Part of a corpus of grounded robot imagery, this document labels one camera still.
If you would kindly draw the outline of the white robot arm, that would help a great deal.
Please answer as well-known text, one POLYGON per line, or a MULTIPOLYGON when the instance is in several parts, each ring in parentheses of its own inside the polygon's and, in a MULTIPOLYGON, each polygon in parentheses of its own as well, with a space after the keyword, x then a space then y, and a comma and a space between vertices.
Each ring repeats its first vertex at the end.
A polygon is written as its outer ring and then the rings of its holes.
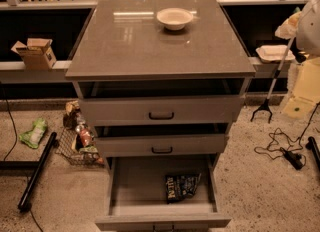
POLYGON ((308 54, 320 55, 320 0, 309 0, 303 7, 298 21, 296 46, 308 54))

